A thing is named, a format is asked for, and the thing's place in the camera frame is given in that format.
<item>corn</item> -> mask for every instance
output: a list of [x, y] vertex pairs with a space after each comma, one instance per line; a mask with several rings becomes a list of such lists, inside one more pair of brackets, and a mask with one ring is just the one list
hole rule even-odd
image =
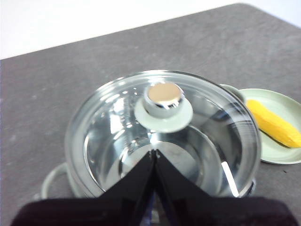
[[260, 130], [287, 147], [301, 147], [301, 133], [290, 123], [266, 109], [256, 100], [248, 100], [246, 106]]

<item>gray countertop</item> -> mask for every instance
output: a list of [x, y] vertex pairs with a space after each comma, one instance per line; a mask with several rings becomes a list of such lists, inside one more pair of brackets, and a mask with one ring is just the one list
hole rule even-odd
[[[150, 69], [301, 102], [301, 30], [235, 4], [2, 60], [1, 225], [39, 199], [45, 176], [65, 161], [64, 133], [80, 103], [112, 79]], [[66, 178], [52, 194], [71, 194]], [[301, 164], [261, 163], [256, 194], [284, 201], [301, 223]]]

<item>silver knob top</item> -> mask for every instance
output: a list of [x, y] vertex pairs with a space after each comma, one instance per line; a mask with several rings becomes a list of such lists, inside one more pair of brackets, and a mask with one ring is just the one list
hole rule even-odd
[[183, 90], [174, 83], [156, 83], [144, 92], [144, 108], [153, 117], [169, 118], [181, 108]]

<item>small plate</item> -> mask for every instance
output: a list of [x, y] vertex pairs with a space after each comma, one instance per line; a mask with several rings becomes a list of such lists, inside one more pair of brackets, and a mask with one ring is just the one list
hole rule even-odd
[[[301, 104], [274, 91], [266, 89], [241, 89], [246, 100], [261, 102], [270, 111], [301, 131]], [[301, 162], [301, 148], [286, 147], [263, 132], [261, 133], [261, 160], [273, 164], [296, 164]]]

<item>cooking pot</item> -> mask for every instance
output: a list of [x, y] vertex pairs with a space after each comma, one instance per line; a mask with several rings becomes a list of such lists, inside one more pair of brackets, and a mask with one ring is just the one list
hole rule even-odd
[[184, 72], [146, 71], [108, 82], [74, 114], [67, 161], [46, 177], [41, 197], [63, 173], [76, 197], [98, 197], [151, 149], [212, 196], [245, 196], [261, 143], [244, 101], [234, 87]]

